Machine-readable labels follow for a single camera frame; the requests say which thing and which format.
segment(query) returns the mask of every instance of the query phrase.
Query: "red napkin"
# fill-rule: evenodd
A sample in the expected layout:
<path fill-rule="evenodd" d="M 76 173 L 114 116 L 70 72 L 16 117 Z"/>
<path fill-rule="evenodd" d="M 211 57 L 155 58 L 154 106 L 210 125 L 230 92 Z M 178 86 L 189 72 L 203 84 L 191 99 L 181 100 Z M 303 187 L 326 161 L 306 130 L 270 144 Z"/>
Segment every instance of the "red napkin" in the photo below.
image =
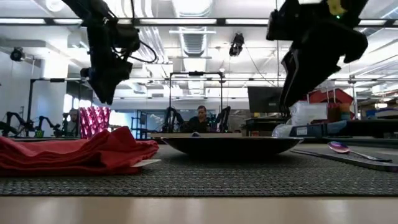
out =
<path fill-rule="evenodd" d="M 15 142 L 0 137 L 0 175 L 134 174 L 151 158 L 155 141 L 136 141 L 128 127 L 104 130 L 90 140 Z"/>

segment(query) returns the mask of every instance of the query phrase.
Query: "spoon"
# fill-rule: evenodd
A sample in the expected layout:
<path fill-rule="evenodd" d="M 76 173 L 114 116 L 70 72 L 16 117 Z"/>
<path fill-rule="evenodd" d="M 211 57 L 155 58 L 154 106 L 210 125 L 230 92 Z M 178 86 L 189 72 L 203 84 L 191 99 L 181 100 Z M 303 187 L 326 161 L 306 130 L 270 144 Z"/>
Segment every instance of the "spoon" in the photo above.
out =
<path fill-rule="evenodd" d="M 376 161 L 376 162 L 392 162 L 391 159 L 377 158 L 377 157 L 365 155 L 365 154 L 362 154 L 362 153 L 359 153 L 359 152 L 351 151 L 348 146 L 344 145 L 341 142 L 332 141 L 332 142 L 328 143 L 328 146 L 329 146 L 329 148 L 331 150 L 333 150 L 333 151 L 335 151 L 335 152 L 337 152 L 339 154 L 353 153 L 353 154 L 359 155 L 359 156 L 361 156 L 361 157 L 363 157 L 365 159 L 369 159 L 369 160 Z"/>

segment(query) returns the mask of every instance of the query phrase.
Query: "woven placemat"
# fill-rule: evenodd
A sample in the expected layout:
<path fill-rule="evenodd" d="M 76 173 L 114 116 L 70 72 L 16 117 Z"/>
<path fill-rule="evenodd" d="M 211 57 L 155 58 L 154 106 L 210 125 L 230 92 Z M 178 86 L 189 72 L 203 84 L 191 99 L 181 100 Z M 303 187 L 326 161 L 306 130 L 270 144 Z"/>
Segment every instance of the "woven placemat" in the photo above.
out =
<path fill-rule="evenodd" d="M 264 161 L 198 161 L 169 147 L 138 175 L 0 178 L 0 195 L 397 196 L 398 174 L 285 152 Z"/>

